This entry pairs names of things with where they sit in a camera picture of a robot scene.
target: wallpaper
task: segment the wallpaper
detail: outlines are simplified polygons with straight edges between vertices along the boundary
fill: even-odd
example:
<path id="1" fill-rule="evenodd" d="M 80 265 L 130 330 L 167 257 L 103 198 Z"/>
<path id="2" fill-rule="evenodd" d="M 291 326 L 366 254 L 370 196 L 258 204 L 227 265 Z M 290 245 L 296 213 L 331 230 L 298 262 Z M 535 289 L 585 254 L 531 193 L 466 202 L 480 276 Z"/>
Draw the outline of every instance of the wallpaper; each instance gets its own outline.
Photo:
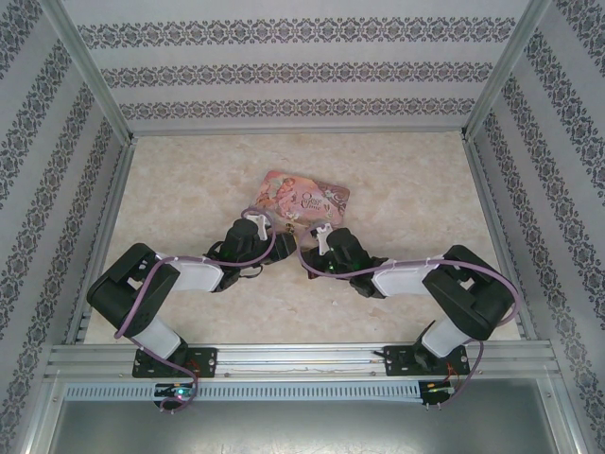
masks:
<path id="1" fill-rule="evenodd" d="M 136 132 L 462 127 L 527 0 L 65 0 Z"/>
<path id="2" fill-rule="evenodd" d="M 547 10 L 475 138 L 534 327 L 590 452 L 605 452 L 605 32 L 598 2 Z"/>
<path id="3" fill-rule="evenodd" d="M 122 147 L 34 0 L 0 2 L 0 453 L 62 343 Z"/>

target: marble surface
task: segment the marble surface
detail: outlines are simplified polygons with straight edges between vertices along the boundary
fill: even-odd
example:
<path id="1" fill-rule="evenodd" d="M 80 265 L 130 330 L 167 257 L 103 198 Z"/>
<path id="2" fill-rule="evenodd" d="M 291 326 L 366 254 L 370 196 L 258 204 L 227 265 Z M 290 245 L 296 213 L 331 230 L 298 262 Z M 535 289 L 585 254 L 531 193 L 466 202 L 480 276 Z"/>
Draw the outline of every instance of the marble surface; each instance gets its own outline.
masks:
<path id="1" fill-rule="evenodd" d="M 455 132 L 142 138 L 107 264 L 139 241 L 205 253 L 272 169 L 348 187 L 345 226 L 372 255 L 425 258 L 458 243 L 497 267 Z M 430 296 L 366 299 L 346 282 L 309 281 L 296 256 L 222 293 L 172 292 L 160 314 L 190 343 L 414 341 L 443 317 Z M 113 343 L 113 332 L 94 312 L 85 341 Z M 515 323 L 492 339 L 519 339 Z"/>

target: black mounting plate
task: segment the black mounting plate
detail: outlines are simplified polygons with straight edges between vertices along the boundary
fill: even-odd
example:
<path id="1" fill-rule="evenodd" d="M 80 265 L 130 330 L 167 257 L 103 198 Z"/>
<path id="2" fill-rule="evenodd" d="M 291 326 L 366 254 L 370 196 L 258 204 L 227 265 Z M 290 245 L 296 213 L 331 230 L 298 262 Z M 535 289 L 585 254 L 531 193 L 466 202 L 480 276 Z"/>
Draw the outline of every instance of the black mounting plate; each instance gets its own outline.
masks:
<path id="1" fill-rule="evenodd" d="M 410 376 L 410 375 L 443 375 L 447 376 L 447 363 L 460 375 L 468 375 L 469 367 L 466 348 L 462 345 L 452 350 L 446 358 L 439 361 L 435 370 L 425 371 L 414 359 L 414 347 L 412 345 L 385 345 L 380 355 L 385 359 L 387 376 Z"/>
<path id="2" fill-rule="evenodd" d="M 194 372 L 199 378 L 214 378 L 216 370 L 215 348 L 187 349 L 185 363 L 182 367 Z M 135 378 L 187 378 L 189 375 L 177 371 L 153 359 L 143 350 L 137 350 L 132 366 L 132 376 Z"/>

